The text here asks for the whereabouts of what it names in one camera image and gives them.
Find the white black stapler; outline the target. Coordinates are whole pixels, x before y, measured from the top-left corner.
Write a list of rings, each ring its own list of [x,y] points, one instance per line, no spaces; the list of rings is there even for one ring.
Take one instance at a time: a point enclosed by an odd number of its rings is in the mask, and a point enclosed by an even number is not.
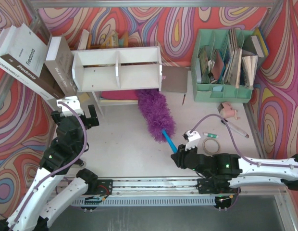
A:
[[[78,168],[85,168],[86,167],[86,162],[85,161],[76,162],[75,165]]]

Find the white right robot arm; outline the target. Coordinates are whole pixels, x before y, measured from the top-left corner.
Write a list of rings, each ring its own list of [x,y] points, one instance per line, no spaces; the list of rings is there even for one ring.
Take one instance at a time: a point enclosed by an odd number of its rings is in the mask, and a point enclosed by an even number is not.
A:
[[[184,145],[171,155],[176,166],[191,169],[202,177],[196,188],[200,194],[233,193],[239,187],[283,185],[298,191],[298,154],[289,159],[242,158],[237,154],[199,154],[197,148]]]

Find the purple fluffy duster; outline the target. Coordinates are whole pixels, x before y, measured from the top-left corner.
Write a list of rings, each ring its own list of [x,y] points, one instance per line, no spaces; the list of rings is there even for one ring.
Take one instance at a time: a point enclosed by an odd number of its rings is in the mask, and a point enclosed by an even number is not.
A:
[[[157,89],[137,91],[138,108],[147,123],[150,135],[157,142],[167,142],[173,151],[177,148],[172,141],[175,134],[175,121],[168,108],[166,97]]]

